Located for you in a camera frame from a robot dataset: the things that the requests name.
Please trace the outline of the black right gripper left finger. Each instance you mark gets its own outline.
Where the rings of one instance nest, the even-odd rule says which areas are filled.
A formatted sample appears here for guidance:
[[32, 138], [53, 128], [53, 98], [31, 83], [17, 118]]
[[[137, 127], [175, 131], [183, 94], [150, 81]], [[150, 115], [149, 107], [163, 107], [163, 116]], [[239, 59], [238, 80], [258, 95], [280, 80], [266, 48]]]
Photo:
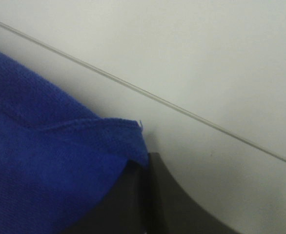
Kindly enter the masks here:
[[63, 234], [147, 233], [147, 171], [129, 161], [111, 190]]

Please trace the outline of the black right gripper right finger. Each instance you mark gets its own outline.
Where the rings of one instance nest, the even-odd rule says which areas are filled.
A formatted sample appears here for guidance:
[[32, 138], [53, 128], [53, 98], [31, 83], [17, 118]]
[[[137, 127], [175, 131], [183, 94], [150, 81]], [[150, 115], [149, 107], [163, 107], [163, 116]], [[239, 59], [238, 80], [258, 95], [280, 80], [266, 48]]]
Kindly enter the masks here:
[[149, 154], [149, 234], [232, 234], [178, 184], [159, 153]]

